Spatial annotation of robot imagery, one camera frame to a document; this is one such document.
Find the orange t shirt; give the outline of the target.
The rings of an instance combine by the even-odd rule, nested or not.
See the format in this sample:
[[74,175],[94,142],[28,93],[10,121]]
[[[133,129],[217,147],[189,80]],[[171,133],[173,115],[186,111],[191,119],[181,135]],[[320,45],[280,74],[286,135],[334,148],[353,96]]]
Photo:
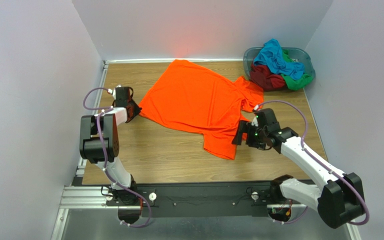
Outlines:
[[242,111],[264,101],[264,90],[240,76],[235,81],[193,62],[174,60],[140,101],[140,116],[166,128],[203,135],[203,148],[234,160],[232,143]]

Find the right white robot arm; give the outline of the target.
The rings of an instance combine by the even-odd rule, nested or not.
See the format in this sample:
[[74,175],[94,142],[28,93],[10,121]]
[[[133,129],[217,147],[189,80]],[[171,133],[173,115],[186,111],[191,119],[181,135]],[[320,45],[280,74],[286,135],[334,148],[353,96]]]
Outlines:
[[290,127],[281,128],[272,109],[254,111],[254,120],[240,120],[234,145],[245,143],[262,151],[276,150],[299,166],[313,181],[309,185],[291,175],[270,182],[268,197],[272,202],[297,201],[315,210],[322,221],[336,229],[368,215],[361,178],[344,173],[313,151]]

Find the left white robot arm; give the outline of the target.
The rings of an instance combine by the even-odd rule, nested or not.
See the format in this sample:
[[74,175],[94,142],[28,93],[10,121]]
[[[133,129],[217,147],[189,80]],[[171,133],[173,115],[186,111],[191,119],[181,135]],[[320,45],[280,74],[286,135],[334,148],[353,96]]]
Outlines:
[[118,85],[113,89],[104,87],[102,90],[113,97],[112,105],[97,107],[97,114],[81,117],[79,153],[82,159],[99,167],[109,180],[106,196],[132,206],[139,201],[140,196],[134,177],[119,158],[118,126],[131,122],[142,109],[134,101],[134,90],[130,86]]

